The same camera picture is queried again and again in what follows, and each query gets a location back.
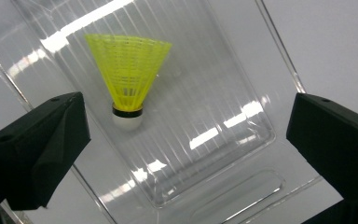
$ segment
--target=plastic container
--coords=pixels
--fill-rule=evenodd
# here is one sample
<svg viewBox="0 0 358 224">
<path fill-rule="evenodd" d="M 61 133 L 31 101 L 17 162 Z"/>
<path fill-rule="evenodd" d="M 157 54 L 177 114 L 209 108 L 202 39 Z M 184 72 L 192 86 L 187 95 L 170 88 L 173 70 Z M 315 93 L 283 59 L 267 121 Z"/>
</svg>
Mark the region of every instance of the plastic container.
<svg viewBox="0 0 358 224">
<path fill-rule="evenodd" d="M 83 92 L 92 141 L 75 172 L 112 223 L 250 222 L 320 180 L 285 139 L 303 88 L 262 1 L 13 3 L 28 26 L 0 62 L 27 104 Z M 87 34 L 172 43 L 132 132 Z"/>
</svg>

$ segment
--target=transparent plastic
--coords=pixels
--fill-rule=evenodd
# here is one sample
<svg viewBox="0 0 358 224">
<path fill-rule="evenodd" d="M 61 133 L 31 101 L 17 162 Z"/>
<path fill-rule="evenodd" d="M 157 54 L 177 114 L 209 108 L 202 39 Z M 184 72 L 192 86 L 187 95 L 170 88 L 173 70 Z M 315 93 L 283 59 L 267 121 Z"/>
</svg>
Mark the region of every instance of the transparent plastic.
<svg viewBox="0 0 358 224">
<path fill-rule="evenodd" d="M 74 172 L 112 222 L 252 221 L 318 176 L 285 140 L 303 88 L 260 3 L 17 0 L 27 26 L 0 39 L 0 64 L 30 105 L 83 92 L 92 141 Z M 172 43 L 132 132 L 89 34 Z"/>
</svg>

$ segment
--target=white background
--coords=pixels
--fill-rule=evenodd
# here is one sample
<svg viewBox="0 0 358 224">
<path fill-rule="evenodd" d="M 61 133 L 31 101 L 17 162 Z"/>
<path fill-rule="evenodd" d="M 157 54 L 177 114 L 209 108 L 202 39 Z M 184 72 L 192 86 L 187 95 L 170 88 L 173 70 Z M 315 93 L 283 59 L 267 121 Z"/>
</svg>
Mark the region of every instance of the white background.
<svg viewBox="0 0 358 224">
<path fill-rule="evenodd" d="M 266 0 L 266 5 L 307 92 L 358 112 L 358 1 Z M 0 80 L 0 129 L 24 113 Z M 77 197 L 68 197 L 68 192 L 76 192 Z M 299 223 L 337 200 L 321 183 L 256 223 Z M 107 223 L 71 173 L 54 194 L 49 210 L 29 216 L 36 224 Z"/>
</svg>

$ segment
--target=shuttlecock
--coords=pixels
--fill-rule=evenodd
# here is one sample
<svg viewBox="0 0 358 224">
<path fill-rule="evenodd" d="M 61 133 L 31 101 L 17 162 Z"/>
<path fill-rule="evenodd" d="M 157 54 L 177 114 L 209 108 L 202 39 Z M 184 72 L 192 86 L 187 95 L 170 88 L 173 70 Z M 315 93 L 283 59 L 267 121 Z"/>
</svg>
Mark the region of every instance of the shuttlecock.
<svg viewBox="0 0 358 224">
<path fill-rule="evenodd" d="M 171 43 L 124 35 L 85 35 L 113 98 L 113 122 L 123 130 L 142 122 L 143 101 Z"/>
</svg>

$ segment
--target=shuttlecock cork base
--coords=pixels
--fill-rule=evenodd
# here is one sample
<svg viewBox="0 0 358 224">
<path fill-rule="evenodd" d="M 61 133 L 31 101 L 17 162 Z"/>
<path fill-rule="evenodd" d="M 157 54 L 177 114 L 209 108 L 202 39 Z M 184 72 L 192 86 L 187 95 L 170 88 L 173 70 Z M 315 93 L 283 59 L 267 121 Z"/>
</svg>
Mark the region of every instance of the shuttlecock cork base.
<svg viewBox="0 0 358 224">
<path fill-rule="evenodd" d="M 143 107 L 135 111 L 122 111 L 112 104 L 112 120 L 121 130 L 130 132 L 137 129 L 142 124 Z"/>
</svg>

